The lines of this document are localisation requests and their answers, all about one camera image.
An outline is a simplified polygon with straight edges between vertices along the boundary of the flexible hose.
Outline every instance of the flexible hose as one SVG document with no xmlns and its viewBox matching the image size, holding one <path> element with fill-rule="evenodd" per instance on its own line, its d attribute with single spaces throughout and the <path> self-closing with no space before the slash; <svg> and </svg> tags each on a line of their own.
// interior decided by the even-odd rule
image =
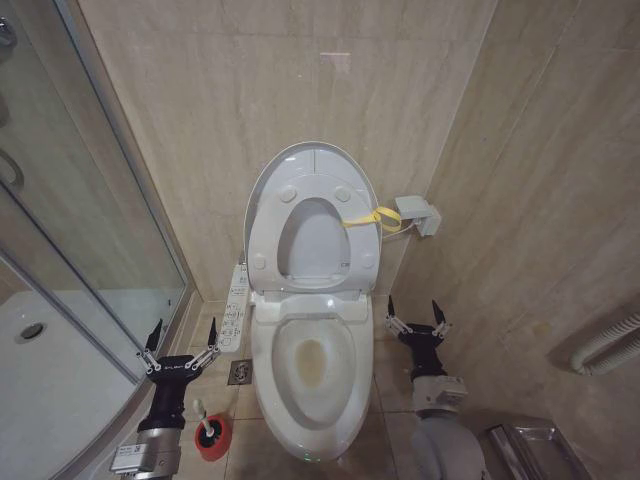
<svg viewBox="0 0 640 480">
<path fill-rule="evenodd" d="M 614 346 L 611 351 L 605 352 L 595 361 L 585 365 L 587 359 L 599 350 L 639 328 L 640 313 L 634 313 L 607 328 L 571 355 L 571 368 L 581 375 L 602 375 L 640 355 L 640 332 L 638 332 L 639 334 L 634 334 L 626 342 Z"/>
</svg>

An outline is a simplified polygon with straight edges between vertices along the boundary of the yellow strap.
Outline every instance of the yellow strap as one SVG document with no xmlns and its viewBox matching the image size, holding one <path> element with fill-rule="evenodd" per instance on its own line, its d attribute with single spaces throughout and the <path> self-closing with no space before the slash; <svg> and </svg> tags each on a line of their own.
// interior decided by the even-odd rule
<svg viewBox="0 0 640 480">
<path fill-rule="evenodd" d="M 387 217 L 397 222 L 396 225 L 389 225 L 382 221 L 382 217 Z M 365 215 L 364 217 L 357 218 L 355 220 L 350 220 L 347 222 L 342 222 L 343 227 L 353 227 L 355 225 L 366 225 L 367 223 L 379 223 L 380 226 L 386 230 L 387 232 L 397 232 L 400 230 L 400 225 L 402 224 L 402 218 L 400 218 L 400 214 L 394 210 L 391 210 L 387 207 L 378 207 L 369 215 Z"/>
</svg>

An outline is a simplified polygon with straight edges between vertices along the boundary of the white toilet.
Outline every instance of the white toilet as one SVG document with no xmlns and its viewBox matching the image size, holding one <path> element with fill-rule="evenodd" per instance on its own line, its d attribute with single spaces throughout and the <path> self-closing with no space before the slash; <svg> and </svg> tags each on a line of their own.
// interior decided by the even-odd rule
<svg viewBox="0 0 640 480">
<path fill-rule="evenodd" d="M 342 222 L 377 206 L 355 161 L 318 142 L 277 155 L 249 199 L 256 392 L 273 434 L 306 461 L 340 456 L 367 413 L 381 231 Z"/>
</svg>

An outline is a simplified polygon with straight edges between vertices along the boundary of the glass shower door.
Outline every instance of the glass shower door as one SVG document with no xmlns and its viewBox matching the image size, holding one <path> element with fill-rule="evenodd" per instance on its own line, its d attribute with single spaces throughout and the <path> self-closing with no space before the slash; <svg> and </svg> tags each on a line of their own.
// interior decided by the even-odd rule
<svg viewBox="0 0 640 480">
<path fill-rule="evenodd" d="M 140 347 L 159 319 L 168 327 L 184 278 L 78 59 L 36 51 L 7 0 L 0 15 L 15 34 L 13 45 L 0 47 L 0 175 L 83 288 Z M 78 92 L 78 85 L 89 87 Z M 14 233 L 3 228 L 3 242 L 28 257 Z M 82 310 L 84 293 L 58 280 L 48 278 L 48 287 Z"/>
<path fill-rule="evenodd" d="M 0 242 L 0 478 L 40 480 L 110 423 L 142 369 L 134 345 L 2 185 L 0 225 L 3 238 L 20 240 L 18 249 Z M 76 292 L 74 305 L 65 291 Z"/>
</svg>

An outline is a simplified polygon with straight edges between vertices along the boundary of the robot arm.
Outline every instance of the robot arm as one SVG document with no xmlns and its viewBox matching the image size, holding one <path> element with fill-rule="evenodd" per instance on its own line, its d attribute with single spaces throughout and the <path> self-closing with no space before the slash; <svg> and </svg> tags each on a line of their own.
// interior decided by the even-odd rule
<svg viewBox="0 0 640 480">
<path fill-rule="evenodd" d="M 156 386 L 149 414 L 138 425 L 136 443 L 118 447 L 110 468 L 115 474 L 132 475 L 135 480 L 168 480 L 178 472 L 187 385 L 220 355 L 216 346 L 215 318 L 207 348 L 195 357 L 176 355 L 156 360 L 153 352 L 158 347 L 161 328 L 162 320 L 149 335 L 144 351 L 136 354 L 145 367 L 147 378 Z"/>
<path fill-rule="evenodd" d="M 436 348 L 451 325 L 435 301 L 432 302 L 437 327 L 403 323 L 395 315 L 389 297 L 385 325 L 411 349 L 413 408 L 420 417 L 411 445 L 424 480 L 488 480 L 484 455 L 475 436 L 457 421 L 460 403 L 467 396 L 464 382 L 450 377 L 438 358 Z"/>
</svg>

